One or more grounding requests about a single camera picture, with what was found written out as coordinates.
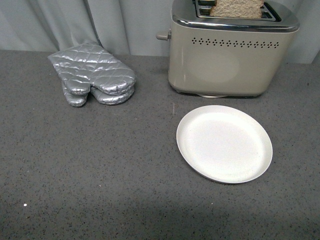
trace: silver oven mitt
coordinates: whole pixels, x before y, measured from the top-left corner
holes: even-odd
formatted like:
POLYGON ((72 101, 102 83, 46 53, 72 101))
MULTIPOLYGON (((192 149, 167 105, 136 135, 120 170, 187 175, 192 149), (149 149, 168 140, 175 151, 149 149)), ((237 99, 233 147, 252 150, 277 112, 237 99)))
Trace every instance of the silver oven mitt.
POLYGON ((103 104, 119 104, 133 94, 134 71, 95 42, 56 52, 48 59, 62 80, 64 96, 74 107, 86 103, 92 87, 103 104))

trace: plate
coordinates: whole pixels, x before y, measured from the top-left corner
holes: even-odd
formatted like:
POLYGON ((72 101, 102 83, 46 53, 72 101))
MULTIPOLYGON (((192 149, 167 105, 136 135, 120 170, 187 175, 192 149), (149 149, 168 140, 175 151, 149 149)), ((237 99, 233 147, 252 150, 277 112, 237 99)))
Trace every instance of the plate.
POLYGON ((208 105, 189 112, 178 125, 176 141, 194 170, 226 184, 260 177, 273 156, 265 129, 248 114, 228 106, 208 105))

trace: countertop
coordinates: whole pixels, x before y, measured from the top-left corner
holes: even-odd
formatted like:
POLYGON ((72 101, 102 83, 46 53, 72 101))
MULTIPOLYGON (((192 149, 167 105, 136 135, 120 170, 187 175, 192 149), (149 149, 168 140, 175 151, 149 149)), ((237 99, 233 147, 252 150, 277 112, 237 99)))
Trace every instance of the countertop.
POLYGON ((67 104, 49 52, 0 51, 0 239, 320 239, 320 65, 282 64, 258 97, 207 99, 168 82, 168 58, 116 57, 134 95, 67 104), (209 180, 184 160, 180 120, 206 105, 256 119, 267 171, 209 180))

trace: silver toaster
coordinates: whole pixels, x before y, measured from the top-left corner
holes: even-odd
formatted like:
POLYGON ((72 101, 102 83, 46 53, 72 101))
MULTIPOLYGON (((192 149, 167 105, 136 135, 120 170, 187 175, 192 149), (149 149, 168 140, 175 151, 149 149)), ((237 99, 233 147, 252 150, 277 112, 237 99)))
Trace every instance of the silver toaster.
POLYGON ((168 79, 177 92, 204 97, 258 96, 269 86, 299 29, 285 6, 268 1, 262 18, 210 16, 214 0, 174 0, 168 79))

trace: curtain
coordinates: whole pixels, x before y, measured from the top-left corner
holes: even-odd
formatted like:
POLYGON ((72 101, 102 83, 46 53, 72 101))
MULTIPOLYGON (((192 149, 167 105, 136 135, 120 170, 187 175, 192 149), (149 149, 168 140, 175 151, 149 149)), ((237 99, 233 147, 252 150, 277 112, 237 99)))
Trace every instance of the curtain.
MULTIPOLYGON (((300 30, 286 62, 320 62, 320 1, 273 0, 295 13, 300 30)), ((0 49, 56 52, 85 42, 112 54, 168 56, 157 40, 170 28, 173 0, 0 0, 0 49)))

